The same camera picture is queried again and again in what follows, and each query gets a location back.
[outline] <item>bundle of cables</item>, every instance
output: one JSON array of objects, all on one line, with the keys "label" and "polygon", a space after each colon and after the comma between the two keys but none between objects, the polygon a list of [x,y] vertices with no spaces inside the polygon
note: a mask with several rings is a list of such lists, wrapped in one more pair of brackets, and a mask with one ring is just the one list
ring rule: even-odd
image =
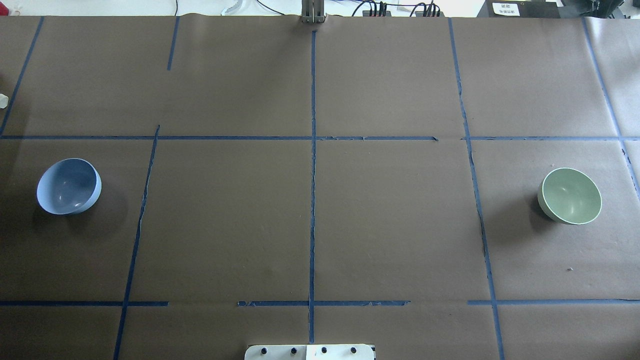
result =
[{"label": "bundle of cables", "polygon": [[424,11],[422,12],[423,17],[439,17],[440,16],[440,7],[434,4],[433,0],[431,0],[431,3],[429,5],[425,3],[419,3],[418,5],[414,6],[413,10],[411,11],[411,14],[409,14],[409,17],[411,17],[414,13],[415,13],[415,16],[418,16],[418,13],[416,13],[415,10],[419,6],[424,6]]},{"label": "bundle of cables", "polygon": [[362,1],[356,10],[353,10],[351,16],[355,16],[358,9],[364,4],[369,4],[369,16],[387,16],[387,4],[380,1],[380,8],[378,8],[378,4],[373,0]]}]

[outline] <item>white object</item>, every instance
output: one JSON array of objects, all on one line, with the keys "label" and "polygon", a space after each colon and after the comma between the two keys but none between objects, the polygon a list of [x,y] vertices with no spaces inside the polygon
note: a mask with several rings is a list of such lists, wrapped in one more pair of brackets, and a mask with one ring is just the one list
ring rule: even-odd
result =
[{"label": "white object", "polygon": [[9,105],[9,98],[5,94],[0,94],[0,109],[6,108]]},{"label": "white object", "polygon": [[510,3],[493,3],[493,13],[495,15],[504,16],[520,16],[520,10],[518,10],[518,4]]},{"label": "white object", "polygon": [[376,352],[366,344],[254,345],[244,360],[375,360]]}]

